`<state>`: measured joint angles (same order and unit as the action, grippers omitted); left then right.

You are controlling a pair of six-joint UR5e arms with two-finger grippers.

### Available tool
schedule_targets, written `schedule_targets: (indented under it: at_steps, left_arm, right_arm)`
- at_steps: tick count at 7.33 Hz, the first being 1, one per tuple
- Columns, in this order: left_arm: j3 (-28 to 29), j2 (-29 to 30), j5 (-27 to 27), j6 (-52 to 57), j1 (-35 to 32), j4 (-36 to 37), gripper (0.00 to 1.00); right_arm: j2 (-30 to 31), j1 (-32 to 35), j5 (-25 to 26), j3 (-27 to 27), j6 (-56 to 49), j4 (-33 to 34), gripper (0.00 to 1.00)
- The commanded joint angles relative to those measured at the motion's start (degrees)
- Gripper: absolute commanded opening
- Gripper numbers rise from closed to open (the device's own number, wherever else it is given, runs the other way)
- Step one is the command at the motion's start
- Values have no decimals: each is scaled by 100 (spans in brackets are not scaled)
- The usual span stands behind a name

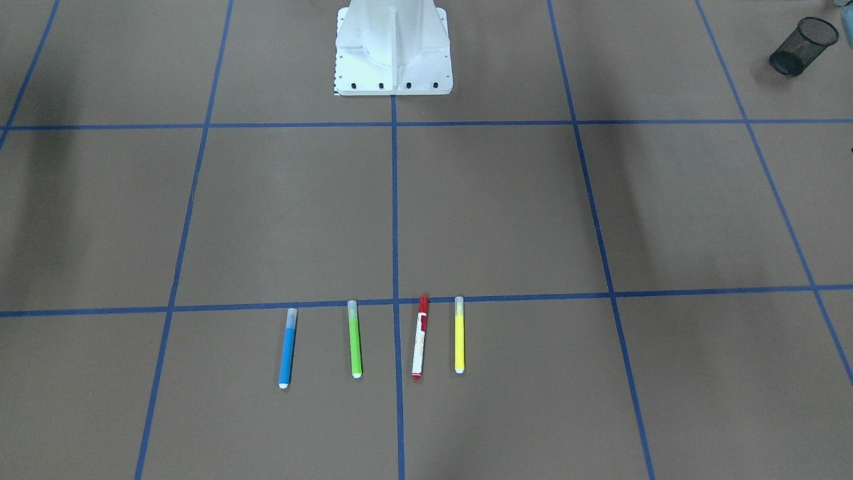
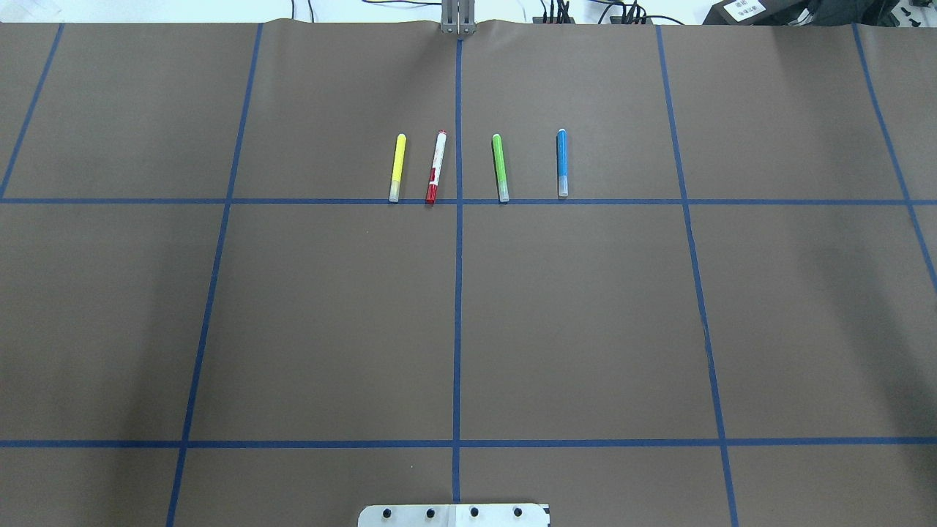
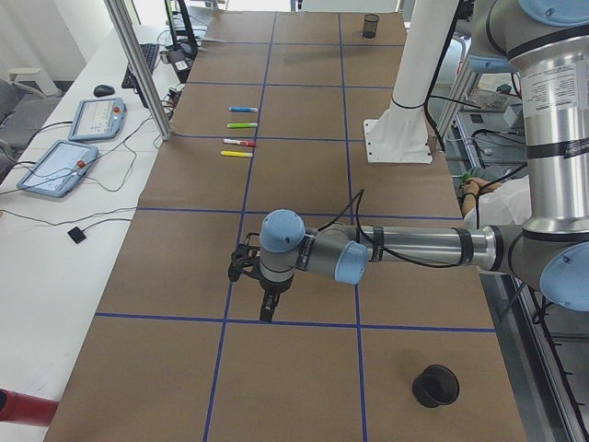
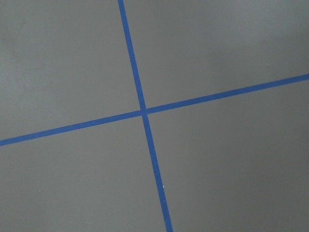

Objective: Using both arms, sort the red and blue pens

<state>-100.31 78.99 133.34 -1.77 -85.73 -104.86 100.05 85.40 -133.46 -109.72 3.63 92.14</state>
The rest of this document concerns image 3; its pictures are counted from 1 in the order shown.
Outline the person's hand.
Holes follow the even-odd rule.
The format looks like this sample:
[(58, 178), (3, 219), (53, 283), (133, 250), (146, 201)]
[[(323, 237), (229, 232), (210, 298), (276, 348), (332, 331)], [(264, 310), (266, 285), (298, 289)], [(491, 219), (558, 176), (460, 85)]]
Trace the person's hand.
[(486, 181), (479, 178), (471, 178), (466, 180), (461, 189), (465, 195), (477, 196), (484, 193), (493, 192), (493, 187)]

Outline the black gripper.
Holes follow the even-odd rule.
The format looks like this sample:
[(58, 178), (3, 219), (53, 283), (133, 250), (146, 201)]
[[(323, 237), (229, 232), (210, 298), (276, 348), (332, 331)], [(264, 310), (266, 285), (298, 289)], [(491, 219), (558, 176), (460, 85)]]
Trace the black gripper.
[(260, 253), (260, 285), (264, 298), (260, 308), (260, 321), (272, 322), (280, 294), (289, 290), (295, 273), (295, 266), (281, 253), (262, 251)]

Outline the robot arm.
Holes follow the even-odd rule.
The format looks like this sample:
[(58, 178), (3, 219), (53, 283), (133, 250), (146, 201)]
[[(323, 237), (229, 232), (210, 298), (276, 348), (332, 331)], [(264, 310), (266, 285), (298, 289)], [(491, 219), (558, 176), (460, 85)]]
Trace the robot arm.
[(271, 321), (296, 271), (355, 285), (369, 262), (475, 265), (508, 273), (568, 309), (588, 308), (588, 5), (478, 1), (477, 71), (521, 76), (531, 215), (477, 229), (341, 226), (312, 229), (289, 210), (268, 214), (255, 275)]

